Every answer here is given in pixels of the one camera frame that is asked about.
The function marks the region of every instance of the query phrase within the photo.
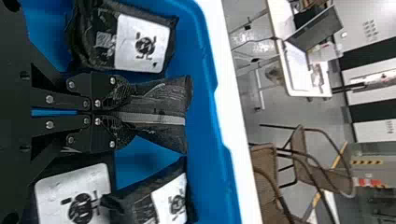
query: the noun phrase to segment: bin rim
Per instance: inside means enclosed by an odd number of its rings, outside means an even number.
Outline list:
[[[220,134],[232,157],[241,221],[262,223],[223,5],[221,1],[194,1],[204,13],[209,32],[218,80],[215,101]]]

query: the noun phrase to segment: gray floor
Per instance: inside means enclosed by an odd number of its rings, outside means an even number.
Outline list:
[[[266,8],[263,0],[222,0],[227,21],[228,30],[248,21],[248,17],[257,14]],[[265,16],[251,24],[248,31],[238,31],[230,35],[232,48],[245,43],[247,40],[257,40],[271,35],[268,18]],[[235,67],[244,66],[241,61],[235,60]],[[263,74],[267,67],[259,71],[262,87],[274,86]],[[333,87],[341,85],[340,76],[332,72],[331,83]],[[333,140],[339,145],[345,141],[353,140],[352,131],[349,125],[345,125],[342,113],[342,106],[346,104],[343,94],[334,95],[328,101],[314,99],[309,103],[305,98],[289,97],[282,86],[265,90],[262,93],[265,108],[257,111],[261,107],[261,97],[257,91],[258,83],[254,72],[237,78],[238,88],[241,95],[242,107],[244,110],[247,137],[253,143],[275,143],[279,147],[290,135],[290,131],[261,128],[260,123],[281,124],[296,126],[303,124],[305,127],[320,128],[329,133]],[[335,159],[336,153],[324,138],[309,134],[308,152],[318,158],[324,166],[330,166]],[[288,161],[280,161],[279,165],[288,164]],[[293,179],[293,172],[287,171],[279,176],[279,184],[286,183]],[[294,187],[283,190],[283,194],[290,206],[291,212],[302,217],[316,191],[313,187],[299,183]]]
[[[240,89],[248,89],[245,86],[254,78],[250,74],[238,78]],[[340,77],[331,74],[333,86],[338,86]],[[256,112],[257,96],[244,94],[241,96],[244,109],[247,138],[253,143],[275,143],[282,147],[290,136],[290,131],[271,128],[261,128],[260,123],[281,124],[296,126],[303,124],[305,127],[320,128],[326,131],[332,139],[341,147],[345,141],[352,142],[353,136],[349,125],[344,122],[342,106],[346,104],[343,94],[334,95],[328,101],[314,99],[309,103],[305,98],[289,97],[281,86],[264,91],[265,109]],[[326,139],[316,134],[307,135],[308,152],[318,158],[324,166],[331,166],[336,153]],[[280,161],[279,166],[288,164],[288,161]],[[279,184],[292,181],[294,173],[287,171],[279,175]],[[283,194],[290,206],[291,212],[302,217],[306,208],[311,203],[316,190],[304,183],[283,190]]]

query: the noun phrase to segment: black packaged bag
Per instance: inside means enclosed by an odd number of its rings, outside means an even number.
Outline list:
[[[66,29],[69,69],[161,74],[175,52],[177,22],[110,0],[76,0]]]
[[[187,183],[185,157],[159,173],[129,187],[104,195],[112,223],[184,224],[198,221]]]
[[[110,223],[99,203],[115,189],[114,152],[56,158],[29,186],[19,223]]]
[[[161,147],[186,154],[186,112],[193,95],[192,79],[172,77],[131,84],[116,80],[113,91],[102,99],[101,125],[117,138],[116,149],[140,136]]]

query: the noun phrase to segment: metal bolt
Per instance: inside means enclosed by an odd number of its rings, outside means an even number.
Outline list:
[[[100,100],[95,100],[95,106],[96,106],[96,107],[99,108],[99,107],[101,106],[101,104],[102,104],[102,103],[100,102]]]
[[[22,80],[30,80],[30,76],[29,76],[29,74],[26,72],[26,71],[21,71],[20,72],[20,78],[22,79]]]
[[[90,123],[91,123],[90,119],[88,118],[84,119],[84,124],[90,124]]]
[[[47,97],[46,97],[46,102],[47,102],[47,104],[52,104],[53,103],[53,96],[51,96],[51,95],[48,95]]]
[[[72,145],[72,144],[74,143],[74,141],[75,141],[74,137],[68,137],[68,138],[67,138],[67,143],[68,143],[69,145]]]
[[[74,89],[75,87],[76,87],[76,84],[74,83],[74,81],[69,81],[69,88]]]
[[[90,102],[84,101],[84,102],[82,103],[82,105],[84,106],[84,108],[87,108],[87,107],[90,105]]]
[[[95,125],[99,126],[102,121],[100,119],[95,119]]]
[[[114,77],[111,77],[111,78],[110,78],[110,84],[111,84],[111,85],[116,84],[116,79],[115,79]]]
[[[53,124],[52,121],[47,121],[47,123],[46,123],[46,128],[47,128],[47,129],[51,130],[51,129],[53,129],[54,127],[55,127],[55,125]]]
[[[32,147],[29,146],[29,145],[20,146],[20,151],[21,152],[30,152],[30,150],[32,150]]]
[[[115,147],[116,146],[116,142],[111,141],[109,145],[110,145],[110,147]]]

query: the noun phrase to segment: screw hole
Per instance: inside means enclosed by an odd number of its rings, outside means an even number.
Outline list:
[[[3,219],[2,224],[18,224],[20,217],[17,213],[10,213]]]
[[[3,0],[3,3],[12,12],[17,12],[21,8],[21,4],[17,0]]]
[[[29,74],[26,72],[26,71],[21,71],[20,72],[20,78],[22,79],[22,80],[30,80],[30,76],[29,76]]]
[[[31,149],[32,149],[32,147],[29,145],[20,146],[21,152],[29,152]]]

